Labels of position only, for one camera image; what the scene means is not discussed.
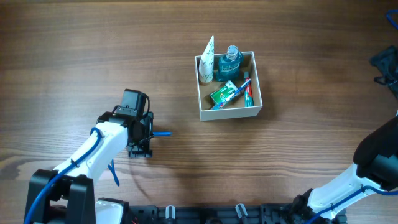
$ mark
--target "toothbrush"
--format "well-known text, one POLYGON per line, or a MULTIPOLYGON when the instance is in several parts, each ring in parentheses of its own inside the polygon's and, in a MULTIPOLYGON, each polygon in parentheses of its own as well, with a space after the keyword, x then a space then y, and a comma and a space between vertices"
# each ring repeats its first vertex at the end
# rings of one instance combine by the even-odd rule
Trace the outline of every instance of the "toothbrush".
POLYGON ((214 105, 214 107, 212 107, 212 110, 218 110, 218 109, 222 109, 221 107, 231 101, 235 96, 237 96, 242 90, 244 90, 246 88, 246 86, 251 83, 251 78, 246 80, 246 82, 244 82, 241 87, 239 87, 234 94, 230 95, 229 97, 227 97, 226 99, 224 99, 221 103, 219 103, 218 105, 214 105))

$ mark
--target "white tube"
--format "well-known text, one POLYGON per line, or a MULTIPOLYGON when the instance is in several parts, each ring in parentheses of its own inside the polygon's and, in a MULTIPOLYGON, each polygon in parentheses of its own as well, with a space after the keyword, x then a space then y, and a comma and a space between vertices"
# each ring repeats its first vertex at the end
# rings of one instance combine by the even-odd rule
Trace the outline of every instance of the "white tube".
POLYGON ((214 36, 211 36, 204 53, 200 57, 199 81, 207 85, 213 80, 214 67, 214 36))

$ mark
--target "toiletry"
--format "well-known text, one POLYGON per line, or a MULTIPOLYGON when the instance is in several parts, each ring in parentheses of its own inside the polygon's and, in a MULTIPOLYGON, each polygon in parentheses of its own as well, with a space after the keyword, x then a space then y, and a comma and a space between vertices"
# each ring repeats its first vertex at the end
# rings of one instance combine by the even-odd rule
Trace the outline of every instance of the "toiletry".
MULTIPOLYGON (((243 73, 244 81, 248 81, 250 79, 249 72, 243 73)), ((244 107, 253 106, 253 94, 251 92, 251 83, 249 83, 244 90, 244 107)))
POLYGON ((203 85, 208 85, 213 80, 214 67, 214 36, 211 37, 204 53, 200 57, 199 81, 203 85))
POLYGON ((230 102, 233 98, 235 98, 236 96, 238 96, 241 91, 248 85, 251 83, 251 79, 249 78, 248 80, 246 80, 241 87, 239 87, 235 93, 233 93, 232 95, 229 95, 225 100, 223 100, 221 103, 218 103, 217 105, 214 105, 214 107, 212 107, 212 110, 217 110, 217 109, 223 109, 224 105, 227 104, 228 102, 230 102))
POLYGON ((226 55, 218 60, 218 72, 216 79, 219 82, 234 80, 239 76, 239 66, 243 61, 243 55, 239 52, 237 46, 228 47, 226 55))
POLYGON ((210 94, 210 98, 213 100, 215 105, 219 105, 220 103, 223 102, 223 100, 227 99, 227 97, 234 94, 236 92, 236 90, 238 90, 238 88, 236 88, 234 83, 232 83, 231 81, 228 81, 225 83, 225 85, 221 89, 210 94))

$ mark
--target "wooden surface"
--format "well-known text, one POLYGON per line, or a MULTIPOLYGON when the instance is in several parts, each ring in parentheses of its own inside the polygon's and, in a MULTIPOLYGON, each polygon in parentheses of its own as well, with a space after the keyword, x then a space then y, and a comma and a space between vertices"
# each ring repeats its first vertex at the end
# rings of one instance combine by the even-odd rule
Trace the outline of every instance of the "wooden surface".
MULTIPOLYGON (((115 159, 98 197, 133 205, 291 202, 345 170, 397 101, 368 59, 396 44, 391 1, 201 1, 0 6, 0 222, 22 223, 30 176, 89 136, 125 88, 150 96, 154 158, 115 159), (210 37, 256 54, 256 118, 200 122, 194 56, 210 37)), ((374 195, 349 223, 396 223, 374 195)))

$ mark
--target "cardboard box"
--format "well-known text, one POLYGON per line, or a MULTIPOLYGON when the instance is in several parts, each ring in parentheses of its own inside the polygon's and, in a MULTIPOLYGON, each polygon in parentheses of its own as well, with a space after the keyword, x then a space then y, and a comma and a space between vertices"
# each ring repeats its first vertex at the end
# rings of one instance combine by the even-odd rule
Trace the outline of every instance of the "cardboard box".
MULTIPOLYGON (((249 72, 251 78, 251 88, 253 93, 254 106, 245 108, 243 92, 240 96, 237 96, 232 100, 225 109, 211 110, 214 106, 213 100, 210 98, 210 93, 219 90, 226 82, 218 82, 215 79, 209 85, 202 85, 199 82, 199 63, 200 55, 195 57, 196 76, 197 76, 197 87, 198 87, 198 100, 199 100, 199 112, 201 121, 210 121, 216 119, 228 119, 228 118, 243 118, 250 116, 257 116, 262 108, 260 84, 257 75, 256 61, 254 59, 254 52, 242 52, 243 62, 240 66, 239 77, 232 82, 236 87, 240 87, 244 83, 243 73, 249 72)), ((225 54, 214 55, 214 77, 218 71, 218 59, 225 54)))

